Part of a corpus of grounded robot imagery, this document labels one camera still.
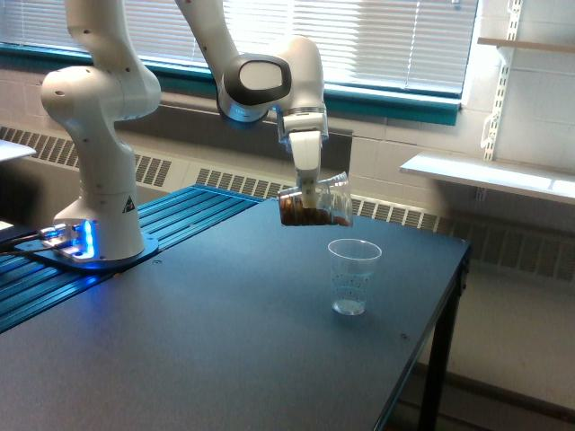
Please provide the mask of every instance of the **teal window frame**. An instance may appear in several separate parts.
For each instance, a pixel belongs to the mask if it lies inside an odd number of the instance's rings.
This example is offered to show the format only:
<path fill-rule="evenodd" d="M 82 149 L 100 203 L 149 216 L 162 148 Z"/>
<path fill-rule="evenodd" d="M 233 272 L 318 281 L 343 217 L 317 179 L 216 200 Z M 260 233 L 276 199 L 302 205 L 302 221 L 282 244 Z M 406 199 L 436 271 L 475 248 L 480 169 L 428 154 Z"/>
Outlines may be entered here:
<path fill-rule="evenodd" d="M 0 43 L 0 67 L 56 70 L 63 66 L 92 64 L 83 52 Z M 207 68 L 143 60 L 155 73 L 166 91 L 186 92 L 215 98 L 216 83 Z M 353 115 L 389 119 L 406 119 L 454 126 L 461 102 L 455 97 L 437 97 L 398 91 L 343 87 L 326 84 L 327 110 L 337 116 Z"/>

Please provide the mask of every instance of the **blue aluminum rail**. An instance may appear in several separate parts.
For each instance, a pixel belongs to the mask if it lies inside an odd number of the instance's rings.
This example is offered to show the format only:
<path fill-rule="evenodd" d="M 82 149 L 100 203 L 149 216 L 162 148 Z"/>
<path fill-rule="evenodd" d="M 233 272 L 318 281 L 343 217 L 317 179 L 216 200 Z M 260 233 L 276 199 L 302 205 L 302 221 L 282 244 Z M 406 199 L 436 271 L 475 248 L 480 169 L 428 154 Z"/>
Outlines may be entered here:
<path fill-rule="evenodd" d="M 261 199 L 192 186 L 138 208 L 143 233 L 160 251 L 253 207 Z M 0 333 L 113 276 L 86 275 L 23 256 L 0 258 Z"/>

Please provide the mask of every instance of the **empty plastic cup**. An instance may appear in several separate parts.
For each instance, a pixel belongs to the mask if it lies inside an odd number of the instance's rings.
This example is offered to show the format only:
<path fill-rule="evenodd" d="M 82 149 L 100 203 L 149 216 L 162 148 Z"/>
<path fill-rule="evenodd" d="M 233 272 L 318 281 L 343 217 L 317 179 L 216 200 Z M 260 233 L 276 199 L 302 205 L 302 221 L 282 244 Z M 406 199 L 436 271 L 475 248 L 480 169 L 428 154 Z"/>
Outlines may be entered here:
<path fill-rule="evenodd" d="M 330 242 L 332 256 L 332 308 L 340 314 L 357 316 L 366 310 L 381 249 L 367 241 L 342 239 Z"/>

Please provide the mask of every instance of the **table leg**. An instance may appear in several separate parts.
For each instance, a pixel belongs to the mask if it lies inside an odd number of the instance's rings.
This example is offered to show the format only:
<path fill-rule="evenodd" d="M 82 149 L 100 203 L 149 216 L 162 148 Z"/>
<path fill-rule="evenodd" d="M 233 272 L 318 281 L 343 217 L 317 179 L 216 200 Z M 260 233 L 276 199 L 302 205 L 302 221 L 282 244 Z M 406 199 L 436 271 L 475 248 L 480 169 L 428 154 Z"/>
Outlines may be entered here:
<path fill-rule="evenodd" d="M 459 270 L 459 275 L 455 280 L 456 285 L 435 325 L 418 431 L 435 430 L 438 420 L 441 391 L 446 377 L 447 360 L 449 359 L 451 339 L 453 338 L 453 331 L 456 325 L 459 298 L 464 289 L 465 274 L 466 268 L 464 264 Z"/>

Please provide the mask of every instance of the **shelf bracket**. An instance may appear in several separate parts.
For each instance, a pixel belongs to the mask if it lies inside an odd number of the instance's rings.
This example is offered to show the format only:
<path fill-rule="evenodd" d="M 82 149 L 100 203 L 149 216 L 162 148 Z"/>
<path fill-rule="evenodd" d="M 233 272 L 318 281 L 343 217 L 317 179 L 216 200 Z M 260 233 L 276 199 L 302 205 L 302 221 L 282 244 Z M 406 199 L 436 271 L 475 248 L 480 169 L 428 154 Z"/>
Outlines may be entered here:
<path fill-rule="evenodd" d="M 509 26 L 507 31 L 507 40 L 516 40 L 519 29 L 519 18 L 521 16 L 521 9 L 524 0 L 509 0 Z M 495 144 L 500 130 L 501 116 L 503 114 L 503 105 L 505 103 L 505 96 L 507 95 L 507 86 L 509 83 L 509 75 L 511 73 L 511 65 L 513 63 L 514 49 L 509 47 L 497 47 L 498 53 L 501 57 L 500 76 L 495 91 L 495 99 L 493 101 L 493 110 L 491 115 L 483 123 L 483 133 L 481 148 L 483 149 L 483 160 L 491 162 L 495 157 Z M 484 201 L 487 195 L 487 190 L 478 189 L 476 200 Z"/>

